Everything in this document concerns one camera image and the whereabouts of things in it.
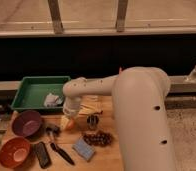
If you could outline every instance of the wooden table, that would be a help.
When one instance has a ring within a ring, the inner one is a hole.
[[[71,131],[63,131],[59,137],[57,137],[57,143],[62,147],[75,161],[75,166],[70,165],[64,159],[62,159],[57,153],[53,152],[49,145],[49,139],[45,134],[44,128],[45,124],[54,123],[60,125],[60,118],[62,113],[51,113],[42,115],[44,124],[43,128],[40,129],[36,135],[31,137],[29,140],[32,144],[39,141],[43,141],[46,144],[47,150],[49,152],[52,165],[47,169],[41,169],[38,163],[36,156],[33,152],[30,153],[27,160],[18,168],[14,169],[15,171],[38,171],[38,170],[49,170],[49,171],[122,171],[123,162],[121,159],[120,148],[117,133],[115,130],[113,111],[111,97],[99,96],[98,101],[89,100],[89,96],[85,97],[83,100],[84,104],[93,105],[94,103],[99,105],[103,110],[103,113],[100,115],[100,123],[98,128],[100,130],[112,133],[114,141],[111,146],[107,147],[96,147],[96,154],[93,156],[90,162],[86,162],[81,156],[79,156],[76,151],[72,149],[72,145],[81,137],[81,130],[87,129],[86,117],[85,115],[79,115],[76,118],[76,121],[79,126],[75,126]],[[12,121],[17,117],[17,114],[13,114],[12,120],[9,124],[8,130],[5,133],[2,144],[7,142],[9,139],[15,137],[14,133],[11,130]],[[4,168],[0,164],[0,171],[9,171],[12,169]]]

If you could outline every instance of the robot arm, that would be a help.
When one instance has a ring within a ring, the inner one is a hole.
[[[75,116],[83,95],[112,95],[125,171],[175,171],[164,106],[169,89],[168,76],[158,68],[129,68],[94,81],[79,78],[63,87],[63,111]]]

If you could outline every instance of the green tray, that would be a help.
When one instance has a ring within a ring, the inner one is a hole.
[[[45,107],[44,100],[49,93],[59,95],[62,99],[63,85],[71,80],[69,76],[24,77],[12,102],[12,109],[61,111],[62,106]]]

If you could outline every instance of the black wall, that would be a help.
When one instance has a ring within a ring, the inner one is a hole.
[[[0,80],[23,76],[104,77],[119,66],[155,66],[169,75],[196,64],[195,35],[0,38]]]

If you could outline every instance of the wooden bowl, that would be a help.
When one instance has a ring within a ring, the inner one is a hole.
[[[21,165],[30,152],[30,143],[24,137],[15,137],[7,141],[0,149],[0,163],[7,168]]]

